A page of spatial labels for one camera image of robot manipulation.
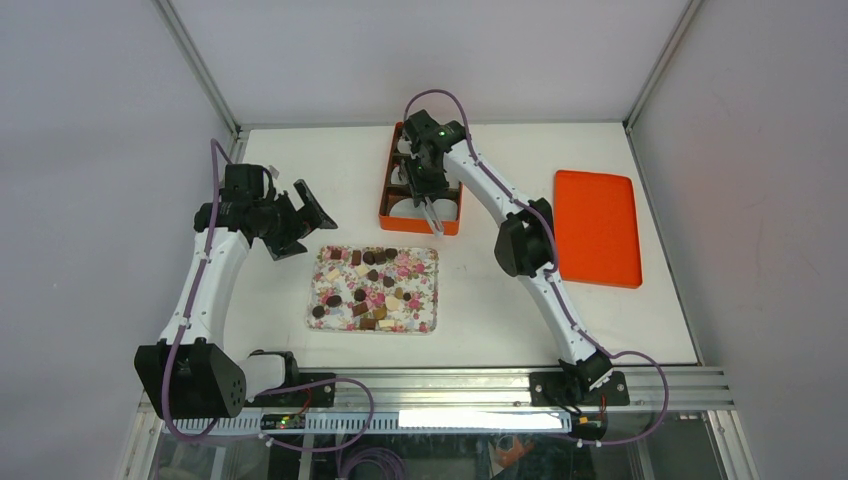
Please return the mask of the metal tongs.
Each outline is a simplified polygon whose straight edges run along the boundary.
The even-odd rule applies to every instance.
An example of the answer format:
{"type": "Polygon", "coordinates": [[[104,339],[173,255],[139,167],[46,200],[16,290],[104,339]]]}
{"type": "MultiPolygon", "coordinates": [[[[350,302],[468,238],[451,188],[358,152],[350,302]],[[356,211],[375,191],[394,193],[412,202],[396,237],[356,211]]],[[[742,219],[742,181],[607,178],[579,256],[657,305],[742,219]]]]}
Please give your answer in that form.
{"type": "Polygon", "coordinates": [[[444,235],[444,225],[436,213],[433,201],[425,197],[421,208],[431,232],[436,237],[442,237],[444,235]]]}

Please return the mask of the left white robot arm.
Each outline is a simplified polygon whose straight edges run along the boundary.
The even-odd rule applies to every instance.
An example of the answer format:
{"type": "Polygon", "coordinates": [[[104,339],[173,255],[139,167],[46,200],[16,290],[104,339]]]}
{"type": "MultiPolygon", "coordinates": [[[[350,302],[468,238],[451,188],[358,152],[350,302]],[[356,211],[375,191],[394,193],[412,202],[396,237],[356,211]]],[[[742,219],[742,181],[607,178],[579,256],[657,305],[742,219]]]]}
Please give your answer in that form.
{"type": "Polygon", "coordinates": [[[192,261],[173,315],[135,353],[135,371],[162,419],[233,418],[262,393],[288,406],[301,392],[292,353],[257,349],[235,357],[224,347],[225,322],[253,244],[279,261],[306,253],[304,238],[337,224],[302,179],[293,184],[300,206],[261,165],[228,165],[222,181],[194,215],[192,261]]]}

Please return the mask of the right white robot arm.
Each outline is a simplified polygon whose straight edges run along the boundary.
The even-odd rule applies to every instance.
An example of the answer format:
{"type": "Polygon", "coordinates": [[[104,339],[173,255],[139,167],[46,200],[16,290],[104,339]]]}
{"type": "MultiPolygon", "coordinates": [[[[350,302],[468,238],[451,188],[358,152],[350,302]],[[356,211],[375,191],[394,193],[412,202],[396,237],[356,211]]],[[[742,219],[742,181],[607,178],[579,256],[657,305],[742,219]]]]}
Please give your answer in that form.
{"type": "Polygon", "coordinates": [[[550,203],[532,199],[509,183],[457,121],[440,124],[419,110],[404,118],[400,141],[409,148],[402,169],[412,199],[423,206],[431,228],[440,227],[431,203],[446,195],[452,179],[491,215],[498,227],[497,264],[529,292],[558,347],[562,395],[578,405],[592,403],[611,379],[613,366],[609,354],[588,334],[566,292],[558,271],[550,203]]]}

